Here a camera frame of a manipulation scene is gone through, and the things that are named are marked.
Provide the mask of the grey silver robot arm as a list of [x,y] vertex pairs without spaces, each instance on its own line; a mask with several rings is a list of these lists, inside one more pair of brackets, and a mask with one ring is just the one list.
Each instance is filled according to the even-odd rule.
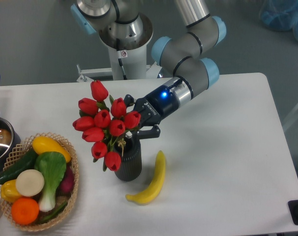
[[[159,38],[151,55],[171,79],[137,100],[125,97],[127,106],[141,114],[140,126],[149,131],[129,131],[126,137],[155,138],[158,124],[191,101],[219,79],[219,69],[211,60],[201,58],[226,36],[221,18],[212,16],[202,0],[177,0],[175,4],[187,32],[179,39]],[[71,12],[88,34],[97,32],[107,46],[115,80],[144,78],[146,46],[153,35],[150,20],[140,13],[136,0],[78,0]]]

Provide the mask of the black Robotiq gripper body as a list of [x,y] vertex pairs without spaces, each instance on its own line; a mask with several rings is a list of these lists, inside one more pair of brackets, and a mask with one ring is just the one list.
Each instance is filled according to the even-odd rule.
[[143,98],[135,102],[134,111],[140,114],[140,127],[153,126],[179,109],[180,102],[165,85],[159,86]]

